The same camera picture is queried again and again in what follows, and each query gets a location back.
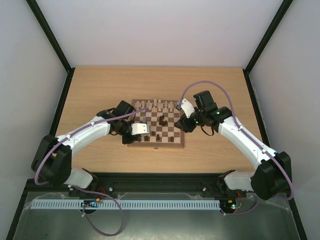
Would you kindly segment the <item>wooden chess board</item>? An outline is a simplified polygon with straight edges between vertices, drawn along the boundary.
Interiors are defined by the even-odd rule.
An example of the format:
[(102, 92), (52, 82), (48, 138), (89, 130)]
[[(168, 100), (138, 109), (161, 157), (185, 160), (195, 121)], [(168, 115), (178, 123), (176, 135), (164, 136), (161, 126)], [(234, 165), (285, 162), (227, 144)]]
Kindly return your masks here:
[[(167, 126), (159, 125), (159, 117), (164, 115), (164, 119), (168, 122)], [(173, 112), (150, 112), (142, 111), (135, 114), (135, 123), (146, 123), (150, 127), (149, 141), (144, 141), (144, 136), (141, 138), (141, 142), (134, 142), (130, 144), (130, 147), (147, 147), (147, 148), (179, 148), (185, 147), (185, 133), (175, 127), (176, 121), (182, 116), (182, 111), (177, 109), (177, 106)], [(159, 134), (160, 140), (156, 140), (156, 136)], [(170, 137), (174, 137), (174, 142), (170, 142)]]

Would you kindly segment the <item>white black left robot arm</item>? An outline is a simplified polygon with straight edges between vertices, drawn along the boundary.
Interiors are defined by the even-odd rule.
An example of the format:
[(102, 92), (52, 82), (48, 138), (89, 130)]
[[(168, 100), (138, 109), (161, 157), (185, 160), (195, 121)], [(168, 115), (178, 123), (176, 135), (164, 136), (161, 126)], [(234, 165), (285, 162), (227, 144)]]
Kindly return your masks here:
[(143, 135), (150, 133), (150, 127), (130, 119), (135, 114), (137, 110), (122, 100), (117, 107), (98, 112), (88, 123), (71, 132), (43, 137), (31, 164), (35, 184), (94, 191), (98, 178), (84, 168), (73, 168), (72, 158), (93, 141), (111, 133), (120, 135), (124, 145), (140, 142)]

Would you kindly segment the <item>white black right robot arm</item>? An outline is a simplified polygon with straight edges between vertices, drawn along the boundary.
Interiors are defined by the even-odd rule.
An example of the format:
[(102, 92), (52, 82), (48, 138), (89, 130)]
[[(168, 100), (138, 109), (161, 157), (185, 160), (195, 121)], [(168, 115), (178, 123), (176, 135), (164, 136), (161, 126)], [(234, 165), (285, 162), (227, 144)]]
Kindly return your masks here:
[(254, 192), (259, 198), (268, 200), (280, 193), (291, 196), (291, 159), (287, 153), (276, 152), (250, 133), (226, 106), (218, 107), (211, 93), (206, 90), (193, 96), (196, 106), (187, 99), (177, 103), (183, 115), (174, 126), (191, 133), (199, 126), (210, 127), (233, 143), (252, 164), (253, 172), (230, 170), (221, 177), (218, 191), (229, 196), (235, 190)]

